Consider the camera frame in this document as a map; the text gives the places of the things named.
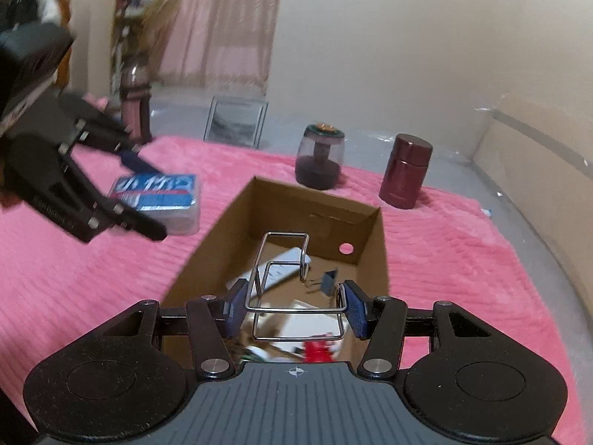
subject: blue label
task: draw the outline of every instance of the blue label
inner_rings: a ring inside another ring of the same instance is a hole
[[[195,189],[195,175],[137,174],[119,178],[112,196],[137,211],[172,211],[193,206]]]

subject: wire phone holder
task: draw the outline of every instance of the wire phone holder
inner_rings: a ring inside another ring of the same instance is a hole
[[[262,260],[263,250],[266,246],[266,242],[271,237],[281,237],[281,238],[300,238],[303,240],[301,246],[301,255],[298,261],[280,261],[280,260],[271,260],[266,263],[265,270],[263,272],[263,276],[260,276],[259,273],[259,265],[260,261]],[[303,342],[303,341],[338,341],[344,338],[345,334],[345,327],[343,323],[343,313],[346,312],[348,309],[348,303],[346,303],[346,288],[343,283],[337,285],[336,288],[336,307],[335,308],[272,308],[272,307],[263,307],[262,306],[262,298],[263,298],[263,291],[266,289],[266,282],[268,281],[268,277],[270,274],[270,269],[273,265],[277,266],[298,266],[298,275],[299,280],[304,284],[307,281],[307,275],[309,272],[309,264],[306,262],[307,256],[307,247],[309,245],[309,235],[305,233],[280,233],[280,232],[270,232],[265,233],[262,241],[260,242],[259,249],[257,250],[257,255],[255,262],[253,263],[253,268],[251,269],[251,275],[249,276],[249,281],[247,284],[247,296],[245,297],[245,308],[247,309],[248,313],[253,313],[253,327],[251,328],[251,337],[255,341],[261,342]],[[253,290],[256,290],[256,297],[253,299],[256,300],[256,305],[251,305],[251,296],[253,294]],[[335,315],[337,318],[337,325],[338,325],[338,334],[334,334],[332,336],[260,336],[257,334],[257,325],[259,322],[259,318],[262,314],[328,314],[328,315]]]

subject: white remote control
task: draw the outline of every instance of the white remote control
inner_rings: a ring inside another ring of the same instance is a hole
[[[289,249],[285,253],[279,254],[276,257],[270,259],[270,261],[299,261],[301,259],[301,248],[300,247],[293,247]],[[263,273],[266,270],[266,261],[257,268],[259,269],[260,279],[263,279]],[[309,264],[311,262],[311,258],[305,255],[305,262]],[[287,278],[290,278],[293,274],[298,273],[298,265],[289,266],[288,264],[273,264],[270,267],[270,272],[268,273],[268,280],[266,281],[266,287],[263,291],[267,291],[273,286],[276,286],[278,283],[281,283]],[[232,281],[226,283],[227,290],[230,290],[237,281],[237,279],[249,279],[251,276],[251,271],[245,271],[241,276]],[[253,287],[253,291],[251,291],[251,297],[253,298],[257,294],[257,290],[255,286]]]

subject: round hole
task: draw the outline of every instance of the round hole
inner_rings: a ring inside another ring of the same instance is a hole
[[[342,254],[345,254],[346,256],[348,254],[352,254],[354,252],[354,246],[350,243],[344,243],[340,245],[340,252]]]

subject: plastic container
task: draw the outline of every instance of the plastic container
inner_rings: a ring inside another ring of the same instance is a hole
[[[336,187],[342,171],[344,148],[342,130],[322,123],[309,125],[296,157],[296,181],[318,190]]]
[[[200,229],[200,194],[200,181],[193,174],[120,177],[110,193],[176,235],[195,234]]]
[[[395,138],[379,197],[399,209],[416,205],[432,156],[432,145],[408,134]]]

